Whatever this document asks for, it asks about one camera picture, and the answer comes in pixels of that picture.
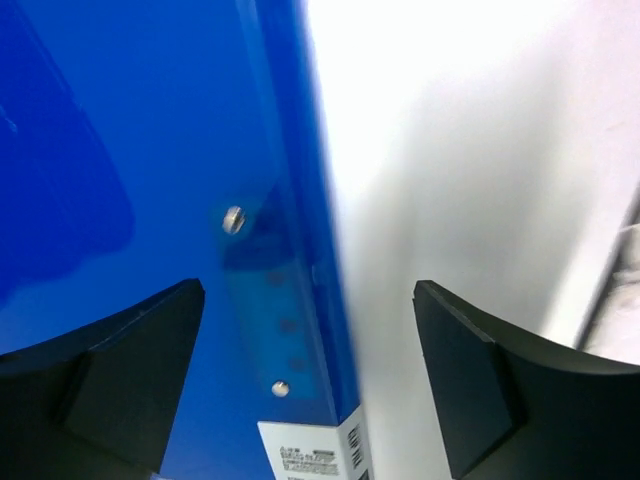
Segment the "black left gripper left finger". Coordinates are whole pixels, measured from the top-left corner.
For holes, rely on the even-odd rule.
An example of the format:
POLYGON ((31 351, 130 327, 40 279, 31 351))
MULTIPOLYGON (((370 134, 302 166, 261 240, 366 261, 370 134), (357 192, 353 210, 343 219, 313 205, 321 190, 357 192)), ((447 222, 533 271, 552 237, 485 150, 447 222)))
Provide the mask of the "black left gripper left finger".
POLYGON ((4 479, 159 473, 205 291, 183 280, 119 313, 1 357, 4 479))

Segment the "dark blue clipboard folder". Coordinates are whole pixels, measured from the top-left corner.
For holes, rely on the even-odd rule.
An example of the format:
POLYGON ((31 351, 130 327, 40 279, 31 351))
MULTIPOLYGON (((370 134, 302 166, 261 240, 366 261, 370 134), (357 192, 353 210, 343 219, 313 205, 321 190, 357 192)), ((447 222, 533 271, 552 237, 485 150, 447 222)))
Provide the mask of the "dark blue clipboard folder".
POLYGON ((205 291, 149 479, 374 475, 304 9, 1 5, 1 357, 205 291))

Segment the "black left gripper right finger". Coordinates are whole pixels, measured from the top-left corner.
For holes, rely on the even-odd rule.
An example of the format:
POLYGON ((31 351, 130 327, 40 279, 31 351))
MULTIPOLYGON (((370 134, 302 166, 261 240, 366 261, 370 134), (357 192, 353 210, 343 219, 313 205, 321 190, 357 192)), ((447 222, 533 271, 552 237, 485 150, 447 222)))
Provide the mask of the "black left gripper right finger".
POLYGON ((635 479, 639 369, 533 334, 439 284, 416 324, 455 479, 635 479))

